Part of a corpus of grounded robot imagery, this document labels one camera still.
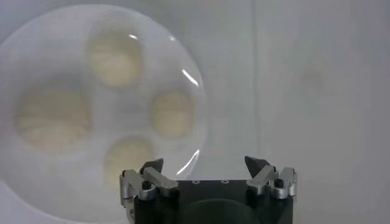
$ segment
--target black screw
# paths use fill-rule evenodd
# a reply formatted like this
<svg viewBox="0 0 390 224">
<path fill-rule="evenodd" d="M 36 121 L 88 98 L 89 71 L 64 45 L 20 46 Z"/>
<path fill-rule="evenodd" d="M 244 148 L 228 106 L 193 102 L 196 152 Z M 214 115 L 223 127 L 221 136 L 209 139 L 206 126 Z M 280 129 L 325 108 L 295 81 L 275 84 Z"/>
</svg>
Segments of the black screw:
<svg viewBox="0 0 390 224">
<path fill-rule="evenodd" d="M 283 188 L 285 186 L 285 182 L 278 178 L 274 181 L 274 186 L 277 188 Z"/>
<path fill-rule="evenodd" d="M 152 188 L 152 183 L 150 181 L 143 181 L 142 182 L 142 190 L 149 190 L 150 188 Z"/>
</svg>

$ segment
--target white background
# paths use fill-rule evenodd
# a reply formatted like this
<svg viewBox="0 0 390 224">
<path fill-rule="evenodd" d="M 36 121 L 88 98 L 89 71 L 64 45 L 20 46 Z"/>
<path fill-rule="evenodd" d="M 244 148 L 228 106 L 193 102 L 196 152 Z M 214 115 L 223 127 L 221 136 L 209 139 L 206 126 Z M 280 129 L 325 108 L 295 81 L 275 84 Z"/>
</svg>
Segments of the white background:
<svg viewBox="0 0 390 224">
<path fill-rule="evenodd" d="M 0 1 L 0 40 L 58 2 Z M 206 88 L 207 81 L 227 80 L 219 86 L 214 80 L 208 90 L 218 105 L 216 130 L 193 178 L 247 178 L 242 156 L 261 156 L 299 171 L 298 223 L 387 222 L 388 1 L 147 0 L 132 6 L 189 48 Z M 31 212 L 3 185 L 0 192 L 4 223 L 61 223 Z"/>
</svg>

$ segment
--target round dough piece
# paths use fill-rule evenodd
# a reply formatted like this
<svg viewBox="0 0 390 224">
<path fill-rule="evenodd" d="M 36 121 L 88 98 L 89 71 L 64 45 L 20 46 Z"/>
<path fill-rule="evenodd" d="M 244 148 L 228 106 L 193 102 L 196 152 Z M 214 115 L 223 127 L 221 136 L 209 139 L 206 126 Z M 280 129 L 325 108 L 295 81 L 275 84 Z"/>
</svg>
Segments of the round dough piece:
<svg viewBox="0 0 390 224">
<path fill-rule="evenodd" d="M 154 160 L 152 145 L 143 138 L 130 137 L 117 142 L 104 161 L 104 182 L 110 189 L 119 190 L 119 176 L 123 170 L 137 172 L 147 161 Z"/>
<path fill-rule="evenodd" d="M 101 83 L 122 87 L 139 79 L 141 48 L 132 37 L 118 30 L 104 30 L 87 41 L 87 61 Z"/>
<path fill-rule="evenodd" d="M 152 125 L 164 138 L 175 139 L 186 135 L 193 126 L 193 104 L 180 91 L 159 95 L 152 105 Z"/>
<path fill-rule="evenodd" d="M 47 89 L 27 94 L 16 117 L 19 135 L 35 148 L 62 153 L 90 131 L 90 104 L 81 91 Z"/>
</svg>

